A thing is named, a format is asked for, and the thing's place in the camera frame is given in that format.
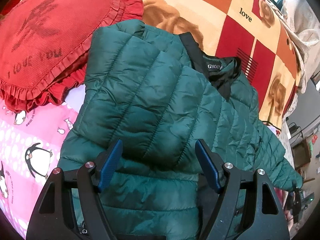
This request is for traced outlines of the red heart ruffled pillow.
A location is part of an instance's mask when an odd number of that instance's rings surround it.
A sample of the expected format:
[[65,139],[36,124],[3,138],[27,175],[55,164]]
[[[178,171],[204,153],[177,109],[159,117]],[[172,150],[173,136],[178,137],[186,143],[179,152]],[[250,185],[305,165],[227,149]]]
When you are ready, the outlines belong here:
[[82,84],[94,31],[141,19],[142,0],[23,0],[1,19],[1,99],[29,112]]

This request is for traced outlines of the dark green puffer jacket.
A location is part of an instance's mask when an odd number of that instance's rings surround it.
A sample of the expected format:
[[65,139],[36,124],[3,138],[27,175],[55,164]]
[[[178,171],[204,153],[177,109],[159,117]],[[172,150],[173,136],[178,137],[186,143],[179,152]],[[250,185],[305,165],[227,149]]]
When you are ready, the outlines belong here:
[[206,55],[190,33],[140,20],[97,29],[85,87],[58,166],[80,168],[122,140],[119,166],[100,196],[115,233],[198,237],[199,139],[241,170],[262,168],[276,188],[302,185],[281,142],[260,121],[258,93],[240,61]]

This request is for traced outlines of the orange red checkered blanket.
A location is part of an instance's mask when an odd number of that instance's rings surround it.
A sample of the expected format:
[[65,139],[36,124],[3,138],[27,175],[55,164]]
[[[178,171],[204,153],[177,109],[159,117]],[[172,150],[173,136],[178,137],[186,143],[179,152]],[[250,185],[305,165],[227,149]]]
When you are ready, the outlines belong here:
[[142,0],[142,20],[95,32],[78,121],[129,127],[279,127],[293,44],[265,0]]

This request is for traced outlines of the beige floral quilt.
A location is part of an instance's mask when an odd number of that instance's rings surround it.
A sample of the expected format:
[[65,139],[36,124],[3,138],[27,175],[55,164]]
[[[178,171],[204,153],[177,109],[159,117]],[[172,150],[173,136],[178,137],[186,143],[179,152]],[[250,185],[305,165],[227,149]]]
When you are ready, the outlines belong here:
[[283,0],[278,16],[297,53],[298,91],[303,94],[319,66],[319,20],[306,0]]

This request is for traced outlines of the pink penguin bedsheet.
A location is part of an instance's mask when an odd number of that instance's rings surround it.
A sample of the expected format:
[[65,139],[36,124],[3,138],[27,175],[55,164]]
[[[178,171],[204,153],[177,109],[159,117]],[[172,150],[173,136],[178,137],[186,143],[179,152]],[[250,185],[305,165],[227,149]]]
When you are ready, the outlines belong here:
[[68,92],[61,105],[15,113],[1,101],[1,211],[13,232],[25,238],[31,214],[62,143],[73,128],[85,86]]

